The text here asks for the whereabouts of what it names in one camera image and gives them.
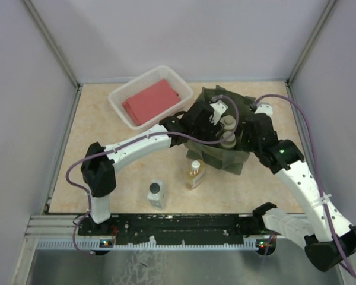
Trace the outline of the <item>cream bottle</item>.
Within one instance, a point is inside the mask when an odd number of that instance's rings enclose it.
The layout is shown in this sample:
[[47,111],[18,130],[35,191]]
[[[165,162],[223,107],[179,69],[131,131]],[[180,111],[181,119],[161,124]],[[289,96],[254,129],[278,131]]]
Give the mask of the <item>cream bottle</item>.
[[220,142],[220,146],[224,149],[234,149],[236,146],[236,136],[231,131],[226,131],[222,134],[223,141]]
[[223,125],[223,131],[232,131],[236,127],[236,119],[231,115],[227,115],[221,118],[220,122]]

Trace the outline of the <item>olive green canvas bag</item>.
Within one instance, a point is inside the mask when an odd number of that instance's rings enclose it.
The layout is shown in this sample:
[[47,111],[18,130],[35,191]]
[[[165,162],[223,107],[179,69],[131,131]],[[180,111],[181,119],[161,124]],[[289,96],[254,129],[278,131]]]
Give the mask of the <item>olive green canvas bag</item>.
[[[220,86],[216,86],[215,88],[202,88],[202,91],[198,98],[196,99],[198,102],[201,101],[211,101],[211,99],[217,95],[225,95],[232,99],[232,101],[236,104],[238,108],[238,113],[236,113],[232,104],[228,101],[224,103],[228,105],[228,109],[222,117],[231,115],[236,119],[239,117],[239,124],[235,131],[236,136],[236,146],[234,149],[224,149],[217,145],[203,145],[195,141],[189,140],[184,143],[184,146],[187,148],[186,157],[192,160],[202,160],[208,166],[212,166],[218,170],[223,170],[226,172],[230,172],[235,175],[240,175],[244,163],[249,158],[249,153],[241,150],[241,135],[243,132],[243,121],[247,118],[247,116],[252,114],[250,110],[250,105],[254,102],[254,97],[242,96],[232,91],[228,91]],[[223,125],[220,122],[221,131],[219,139],[222,139]]]

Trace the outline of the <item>amber liquid bottle white cap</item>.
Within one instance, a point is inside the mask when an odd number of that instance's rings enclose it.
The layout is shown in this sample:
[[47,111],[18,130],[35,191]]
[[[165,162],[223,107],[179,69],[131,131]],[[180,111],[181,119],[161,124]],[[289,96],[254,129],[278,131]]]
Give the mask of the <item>amber liquid bottle white cap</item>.
[[205,168],[206,164],[202,160],[194,160],[191,162],[186,175],[186,186],[188,189],[192,190],[202,182]]

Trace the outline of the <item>clear square bottle front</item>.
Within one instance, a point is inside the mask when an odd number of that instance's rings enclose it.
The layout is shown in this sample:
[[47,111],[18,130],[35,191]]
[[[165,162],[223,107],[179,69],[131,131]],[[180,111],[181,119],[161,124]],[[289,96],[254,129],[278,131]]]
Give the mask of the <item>clear square bottle front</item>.
[[153,207],[163,209],[167,198],[164,182],[161,180],[152,180],[149,185],[147,198]]

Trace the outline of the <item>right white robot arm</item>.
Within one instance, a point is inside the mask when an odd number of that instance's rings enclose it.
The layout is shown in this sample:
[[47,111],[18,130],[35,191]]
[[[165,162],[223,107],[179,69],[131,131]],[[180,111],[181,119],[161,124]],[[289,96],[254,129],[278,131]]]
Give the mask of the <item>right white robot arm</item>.
[[291,140],[278,139],[271,118],[264,113],[248,116],[243,126],[242,146],[288,186],[308,218],[300,220],[267,202],[253,211],[254,230],[260,235],[272,231],[285,236],[322,272],[356,253],[356,226],[319,191],[298,147]]

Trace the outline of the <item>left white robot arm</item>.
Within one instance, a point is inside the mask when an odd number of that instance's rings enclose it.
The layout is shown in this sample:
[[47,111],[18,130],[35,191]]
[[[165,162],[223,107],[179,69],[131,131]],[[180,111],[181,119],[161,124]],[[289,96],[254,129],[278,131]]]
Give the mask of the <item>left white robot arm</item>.
[[221,130],[220,119],[227,109],[222,101],[196,102],[189,110],[168,116],[128,140],[107,146],[92,143],[81,165],[82,178],[89,187],[92,231],[103,236],[112,228],[109,195],[116,188],[117,172],[153,152],[188,140],[215,142]]

